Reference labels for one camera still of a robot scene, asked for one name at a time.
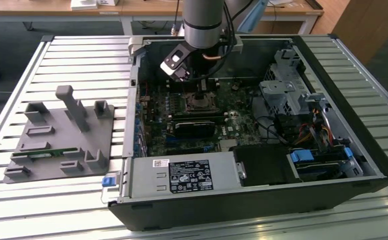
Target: motherboard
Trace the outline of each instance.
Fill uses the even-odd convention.
[[[215,91],[200,97],[180,83],[157,86],[155,97],[141,98],[148,156],[227,152],[261,142],[249,106],[252,87],[236,78],[212,84]]]

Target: power supply label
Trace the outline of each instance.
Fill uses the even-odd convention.
[[[209,160],[169,162],[168,173],[173,194],[213,190]]]

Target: white box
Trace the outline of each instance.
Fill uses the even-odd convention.
[[[71,10],[97,9],[96,0],[71,0]]]
[[[97,0],[99,5],[115,6],[119,0]]]

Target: sticker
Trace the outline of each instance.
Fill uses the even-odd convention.
[[[168,159],[155,159],[152,161],[152,167],[159,168],[159,167],[167,167],[169,166],[169,160]]]
[[[39,158],[51,158],[51,157],[52,157],[52,154],[49,154],[49,153],[33,154],[33,155],[29,155],[29,157],[31,157],[32,159],[39,159]]]
[[[173,194],[213,190],[209,160],[171,162],[168,172]]]
[[[103,15],[119,15],[119,12],[117,11],[100,11],[99,14],[103,14]]]

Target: slotted metal platform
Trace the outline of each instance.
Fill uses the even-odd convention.
[[[388,155],[388,93],[337,39],[303,37]],[[101,176],[4,184],[28,102],[63,108],[59,85],[72,85],[84,106],[116,106],[109,171],[121,169],[131,63],[127,36],[57,36],[41,42],[0,115],[0,239],[388,239],[388,187],[332,210],[168,230],[131,232],[107,210]],[[320,92],[316,79],[308,75]]]

